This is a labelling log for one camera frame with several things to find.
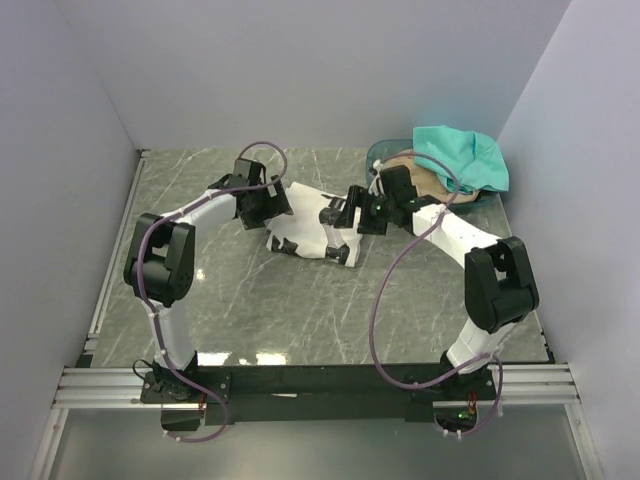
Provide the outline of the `white printed t shirt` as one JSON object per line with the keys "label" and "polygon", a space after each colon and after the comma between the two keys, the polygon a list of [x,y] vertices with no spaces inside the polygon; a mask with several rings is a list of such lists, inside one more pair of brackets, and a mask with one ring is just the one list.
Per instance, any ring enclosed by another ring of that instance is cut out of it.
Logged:
{"label": "white printed t shirt", "polygon": [[360,255],[362,235],[355,226],[335,227],[346,197],[298,182],[287,187],[285,193],[293,213],[279,215],[269,222],[266,248],[275,253],[323,259],[354,268]]}

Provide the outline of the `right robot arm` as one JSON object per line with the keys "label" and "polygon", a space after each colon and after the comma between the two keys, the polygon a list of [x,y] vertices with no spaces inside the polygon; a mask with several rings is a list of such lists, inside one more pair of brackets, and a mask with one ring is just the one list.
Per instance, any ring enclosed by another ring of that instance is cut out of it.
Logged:
{"label": "right robot arm", "polygon": [[494,360],[513,326],[539,305],[539,293],[524,242],[500,238],[453,213],[448,203],[421,196],[409,170],[381,170],[377,183],[350,186],[334,225],[355,227],[364,235],[383,235],[388,224],[428,241],[458,263],[464,273],[467,320],[444,353],[449,368],[432,380],[444,395],[460,399],[474,386],[474,372]]}

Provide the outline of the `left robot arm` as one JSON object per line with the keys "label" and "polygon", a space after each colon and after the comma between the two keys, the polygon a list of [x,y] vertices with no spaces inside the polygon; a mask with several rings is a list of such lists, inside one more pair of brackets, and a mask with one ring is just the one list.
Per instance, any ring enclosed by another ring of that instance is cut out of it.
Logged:
{"label": "left robot arm", "polygon": [[195,279],[196,244],[215,227],[235,219],[252,230],[292,213],[280,177],[267,177],[265,165],[239,158],[230,174],[194,200],[171,212],[138,218],[123,278],[149,318],[154,361],[162,368],[174,368],[165,377],[164,389],[176,401],[193,399],[200,388],[198,374],[188,369],[197,352],[182,304]]}

